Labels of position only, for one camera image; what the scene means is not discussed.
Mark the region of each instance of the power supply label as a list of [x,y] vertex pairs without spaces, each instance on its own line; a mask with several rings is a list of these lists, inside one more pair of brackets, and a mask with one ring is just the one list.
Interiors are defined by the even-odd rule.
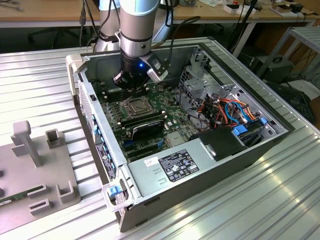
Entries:
[[186,149],[160,158],[158,161],[170,182],[183,179],[184,177],[199,171],[195,161],[191,158]]

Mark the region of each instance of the cpu socket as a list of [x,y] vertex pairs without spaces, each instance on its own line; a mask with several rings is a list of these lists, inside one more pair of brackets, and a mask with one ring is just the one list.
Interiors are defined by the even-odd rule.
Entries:
[[131,118],[140,117],[153,112],[151,105],[144,96],[130,98],[125,100],[122,104]]

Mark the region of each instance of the extruded aluminum surface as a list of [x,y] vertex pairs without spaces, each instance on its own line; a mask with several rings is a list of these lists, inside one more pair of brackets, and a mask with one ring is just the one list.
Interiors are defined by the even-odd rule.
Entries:
[[293,27],[289,34],[320,54],[319,27]]
[[[318,239],[320,132],[216,41],[205,43],[283,115],[295,132],[251,167],[120,233],[101,195],[101,181],[72,102],[65,57],[91,48],[0,55],[0,144],[13,121],[29,120],[32,136],[63,131],[81,194],[80,203],[3,235],[0,239]],[[212,68],[223,76],[219,68]]]

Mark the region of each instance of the white box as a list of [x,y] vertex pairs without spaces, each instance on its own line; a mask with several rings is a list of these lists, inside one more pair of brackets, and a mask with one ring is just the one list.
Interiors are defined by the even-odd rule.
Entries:
[[[242,11],[242,7],[243,6],[239,6],[239,9],[236,11],[236,13],[237,14],[241,14],[241,11]],[[244,8],[243,8],[243,12],[242,12],[242,15],[246,15],[247,14],[247,12],[248,12],[248,10],[249,10],[249,8],[250,8],[250,6],[244,6]],[[252,12],[250,13],[250,15],[253,15],[253,14],[255,14],[256,13],[256,10],[253,8],[252,9]]]
[[228,12],[230,14],[235,14],[235,13],[237,13],[239,6],[240,6],[239,4],[227,4],[227,5],[224,5],[223,10],[225,10],[226,12]]

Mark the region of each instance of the blue plastic clip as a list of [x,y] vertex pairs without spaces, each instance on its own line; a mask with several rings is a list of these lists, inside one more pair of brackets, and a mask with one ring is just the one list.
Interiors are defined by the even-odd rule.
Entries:
[[107,190],[110,198],[114,197],[115,195],[118,195],[118,194],[122,193],[122,191],[123,191],[122,187],[119,186],[119,185],[112,186]]
[[93,127],[93,134],[96,135],[98,130],[98,125],[94,125]]
[[239,136],[240,134],[243,134],[243,133],[245,133],[245,132],[247,132],[247,131],[248,131],[248,129],[246,129],[246,127],[243,126],[243,125],[235,126],[235,127],[233,128],[233,133],[234,133],[236,136]]
[[264,117],[261,117],[260,118],[260,122],[263,124],[263,125],[266,125],[267,124],[267,119],[265,119]]

